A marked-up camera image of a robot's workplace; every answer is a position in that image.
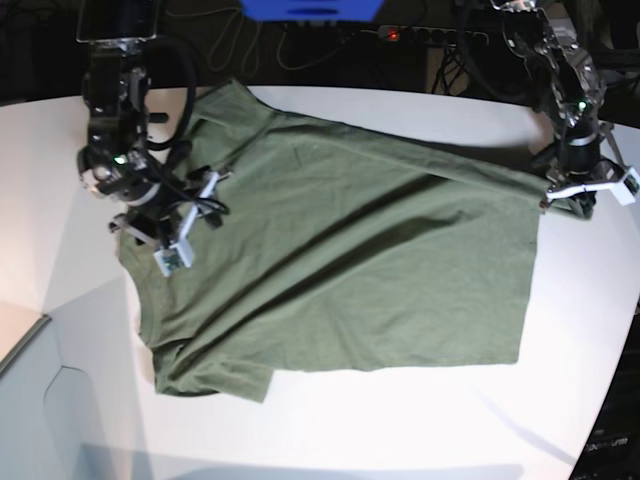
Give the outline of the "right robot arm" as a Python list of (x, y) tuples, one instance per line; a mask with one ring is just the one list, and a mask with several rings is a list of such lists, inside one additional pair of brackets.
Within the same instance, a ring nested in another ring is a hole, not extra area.
[[(202, 167), (185, 178), (175, 169), (191, 153), (185, 139), (195, 106), (196, 72), (185, 47), (158, 34), (160, 1), (85, 1), (76, 38), (87, 45), (88, 69), (82, 98), (89, 111), (87, 143), (77, 155), (84, 187), (98, 198), (122, 202), (126, 210), (108, 224), (113, 233), (128, 233), (139, 244), (173, 248), (197, 218), (221, 226), (229, 210), (213, 199), (214, 177)], [(146, 106), (151, 81), (145, 64), (149, 46), (176, 53), (186, 75), (186, 100), (174, 133), (158, 142), (152, 124), (167, 114)]]

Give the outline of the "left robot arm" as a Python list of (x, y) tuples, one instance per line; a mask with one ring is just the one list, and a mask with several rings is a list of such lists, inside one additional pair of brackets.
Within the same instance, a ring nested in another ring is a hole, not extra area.
[(538, 83), (536, 108), (554, 129), (554, 140), (533, 164), (551, 182), (549, 194), (596, 178), (601, 162), (598, 111), (606, 82), (559, 1), (493, 1), (503, 15), (503, 37)]

